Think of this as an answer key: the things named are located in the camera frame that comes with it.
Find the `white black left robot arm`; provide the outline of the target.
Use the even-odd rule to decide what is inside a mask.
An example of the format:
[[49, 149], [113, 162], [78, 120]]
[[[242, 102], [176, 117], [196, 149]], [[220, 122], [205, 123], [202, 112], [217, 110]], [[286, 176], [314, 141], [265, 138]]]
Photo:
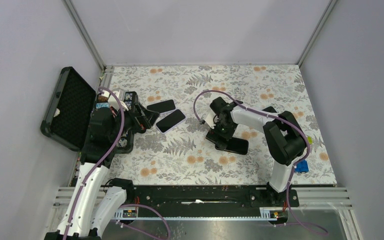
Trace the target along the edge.
[[133, 102], [125, 109], [106, 106], [92, 111], [86, 141], [82, 149], [78, 180], [73, 196], [58, 225], [48, 232], [46, 240], [100, 240], [116, 210], [135, 200], [132, 186], [122, 181], [109, 187], [104, 199], [95, 206], [101, 184], [116, 154], [116, 146], [123, 133], [144, 133], [150, 129], [159, 113]]

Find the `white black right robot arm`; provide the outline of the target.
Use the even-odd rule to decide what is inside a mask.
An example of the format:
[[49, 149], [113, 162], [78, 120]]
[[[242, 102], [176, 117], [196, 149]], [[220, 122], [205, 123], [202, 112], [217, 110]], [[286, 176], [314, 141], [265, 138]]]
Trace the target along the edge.
[[221, 97], [210, 104], [211, 112], [205, 119], [210, 126], [206, 139], [220, 151], [245, 155], [249, 143], [234, 137], [238, 125], [251, 127], [264, 133], [270, 155], [274, 159], [273, 171], [268, 182], [267, 201], [273, 206], [281, 205], [286, 199], [293, 165], [298, 161], [308, 144], [293, 114], [281, 114], [272, 107], [255, 110], [241, 102], [227, 103]]

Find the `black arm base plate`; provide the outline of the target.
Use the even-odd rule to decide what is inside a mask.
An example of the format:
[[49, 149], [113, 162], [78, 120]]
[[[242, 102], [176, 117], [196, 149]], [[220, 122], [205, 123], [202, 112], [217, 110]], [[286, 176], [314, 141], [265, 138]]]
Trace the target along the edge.
[[122, 218], [260, 218], [261, 210], [299, 207], [297, 191], [277, 193], [265, 185], [136, 185], [127, 188]]

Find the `black phone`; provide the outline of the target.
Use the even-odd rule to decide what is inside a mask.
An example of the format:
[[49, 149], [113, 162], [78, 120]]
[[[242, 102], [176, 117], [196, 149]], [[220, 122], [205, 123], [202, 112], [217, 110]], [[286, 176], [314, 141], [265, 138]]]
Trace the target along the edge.
[[249, 142], [245, 139], [232, 137], [229, 141], [228, 146], [225, 150], [221, 150], [220, 146], [214, 145], [215, 149], [218, 151], [224, 151], [233, 154], [247, 155], [249, 150]]

